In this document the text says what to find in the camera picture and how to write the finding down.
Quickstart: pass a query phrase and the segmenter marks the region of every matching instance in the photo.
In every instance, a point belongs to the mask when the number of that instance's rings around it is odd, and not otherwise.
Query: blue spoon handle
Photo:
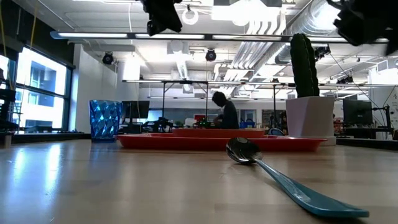
[[[369,217],[367,210],[356,208],[353,205],[348,205],[320,194],[274,170],[265,162],[259,159],[255,161],[282,187],[295,203],[313,214],[322,217]]]

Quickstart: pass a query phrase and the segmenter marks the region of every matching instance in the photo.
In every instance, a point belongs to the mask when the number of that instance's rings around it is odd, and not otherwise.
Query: potted plant
[[[320,97],[314,50],[304,34],[290,41],[290,55],[297,98],[286,101],[289,136],[327,139],[323,145],[334,146],[333,97]]]

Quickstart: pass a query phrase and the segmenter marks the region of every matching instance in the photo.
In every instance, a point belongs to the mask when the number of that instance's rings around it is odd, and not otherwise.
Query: computer monitor
[[[343,100],[344,123],[373,124],[372,103],[361,100]]]
[[[122,104],[125,118],[148,118],[149,101],[122,101]]]

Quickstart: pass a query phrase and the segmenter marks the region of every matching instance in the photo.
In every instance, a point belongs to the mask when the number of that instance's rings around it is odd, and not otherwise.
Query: desk
[[[225,152],[123,150],[77,140],[13,146],[1,156],[1,223],[379,224],[397,219],[398,154],[389,151],[332,146],[265,155],[273,168],[307,187],[370,211],[369,218],[359,220],[308,214],[259,166],[239,165]]]
[[[387,128],[344,128],[345,135],[354,136],[354,138],[376,139],[376,133],[389,133]]]

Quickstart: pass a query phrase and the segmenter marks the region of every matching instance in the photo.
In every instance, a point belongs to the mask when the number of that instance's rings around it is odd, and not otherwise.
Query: camera
[[[348,84],[348,83],[354,83],[354,79],[352,76],[347,76],[343,78],[339,78],[336,82],[336,84]]]
[[[105,55],[102,58],[102,62],[105,65],[112,65],[115,62],[115,59],[113,57],[113,52],[105,52]]]
[[[166,29],[181,32],[182,23],[174,8],[175,3],[182,0],[140,0],[144,12],[149,14],[147,33],[150,36],[159,34]]]
[[[328,55],[330,53],[331,53],[331,51],[330,51],[329,45],[327,47],[317,47],[314,51],[315,61],[317,62],[317,61],[321,60],[322,58],[325,57],[325,55]]]
[[[217,54],[214,51],[214,49],[208,49],[207,53],[206,53],[206,61],[213,62],[214,60],[216,60],[216,58],[217,58]]]

